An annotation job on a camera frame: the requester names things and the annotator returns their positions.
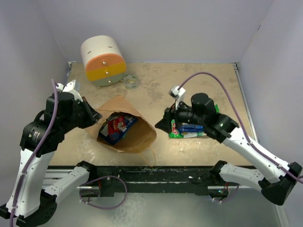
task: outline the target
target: wooden table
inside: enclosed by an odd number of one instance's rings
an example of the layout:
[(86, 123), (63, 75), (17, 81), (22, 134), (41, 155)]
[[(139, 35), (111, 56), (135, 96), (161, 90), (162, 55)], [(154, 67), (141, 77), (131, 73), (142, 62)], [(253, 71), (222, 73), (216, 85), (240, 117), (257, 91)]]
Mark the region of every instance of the wooden table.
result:
[[(108, 87), (95, 87), (86, 78), (81, 63), (73, 64), (69, 81), (76, 79), (81, 83), (80, 93), (86, 97), (93, 108), (98, 108), (109, 99), (122, 95), (151, 125), (155, 125), (162, 118), (165, 108), (174, 102), (168, 95), (168, 91), (174, 85), (180, 85), (191, 74), (208, 71), (219, 77), (225, 84), (249, 135), (253, 137), (232, 64), (129, 63), (127, 71), (138, 76), (140, 80), (138, 88), (126, 89), (122, 82)], [(224, 91), (213, 78), (207, 75), (196, 76), (185, 85), (185, 89), (187, 90), (185, 98), (187, 104), (190, 105), (189, 100), (193, 94), (204, 92), (218, 104), (221, 113), (238, 121)], [(158, 166), (211, 166), (218, 160), (225, 160), (234, 165), (250, 165), (235, 151), (213, 139), (169, 139), (165, 132), (158, 129), (156, 132), (157, 139), (152, 144), (152, 148), (155, 150)], [(145, 150), (143, 155), (150, 163), (153, 163), (151, 149)], [(146, 165), (139, 155), (113, 152), (94, 141), (82, 129), (74, 129), (66, 134), (65, 140), (59, 145), (50, 165), (74, 166), (82, 160), (98, 166)]]

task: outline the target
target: yellow drawer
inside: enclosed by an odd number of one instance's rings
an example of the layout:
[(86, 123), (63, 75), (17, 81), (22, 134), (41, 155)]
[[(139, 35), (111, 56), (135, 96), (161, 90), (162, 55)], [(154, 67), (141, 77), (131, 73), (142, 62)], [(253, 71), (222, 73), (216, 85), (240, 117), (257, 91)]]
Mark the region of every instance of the yellow drawer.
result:
[(98, 79), (104, 79), (106, 77), (111, 77), (116, 74), (120, 74), (126, 71), (126, 64), (125, 62), (121, 62), (116, 65), (110, 65), (105, 68), (101, 68), (98, 70), (87, 71), (86, 75), (89, 81), (95, 81)]

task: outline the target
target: white wall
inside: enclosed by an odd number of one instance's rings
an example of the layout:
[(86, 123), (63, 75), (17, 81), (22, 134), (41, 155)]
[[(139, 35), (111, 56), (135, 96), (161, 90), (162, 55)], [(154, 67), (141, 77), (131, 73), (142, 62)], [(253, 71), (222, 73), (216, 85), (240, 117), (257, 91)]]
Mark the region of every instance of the white wall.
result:
[[(0, 205), (13, 190), (25, 125), (45, 109), (68, 63), (36, 0), (0, 1)], [(0, 218), (0, 226), (9, 226)]]
[[(260, 143), (303, 165), (303, 1), (275, 0), (240, 62)], [(303, 186), (285, 204), (291, 227), (303, 224)]]
[(127, 62), (238, 62), (273, 0), (39, 0), (69, 61), (109, 35)]

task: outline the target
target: clear tape roll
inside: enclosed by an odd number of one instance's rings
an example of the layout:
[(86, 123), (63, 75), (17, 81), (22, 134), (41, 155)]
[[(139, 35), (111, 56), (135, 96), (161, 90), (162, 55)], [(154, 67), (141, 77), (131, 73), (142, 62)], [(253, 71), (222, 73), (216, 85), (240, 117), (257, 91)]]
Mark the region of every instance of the clear tape roll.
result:
[(135, 89), (139, 85), (138, 78), (132, 74), (128, 74), (126, 77), (124, 77), (123, 83), (127, 89)]

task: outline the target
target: paper bag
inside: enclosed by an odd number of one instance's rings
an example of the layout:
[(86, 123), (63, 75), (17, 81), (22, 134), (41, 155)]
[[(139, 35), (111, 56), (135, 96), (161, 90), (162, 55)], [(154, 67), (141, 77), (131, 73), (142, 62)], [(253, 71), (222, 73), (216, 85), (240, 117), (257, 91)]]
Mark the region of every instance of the paper bag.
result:
[[(85, 131), (96, 141), (104, 146), (114, 148), (117, 152), (140, 153), (150, 147), (156, 140), (157, 134), (155, 129), (142, 117), (141, 114), (122, 96), (117, 96), (99, 108), (95, 109), (102, 118), (97, 124), (86, 128)], [(98, 138), (98, 133), (102, 124), (113, 113), (123, 112), (131, 114), (138, 118), (138, 121), (127, 131), (115, 145), (108, 144), (105, 140)]]

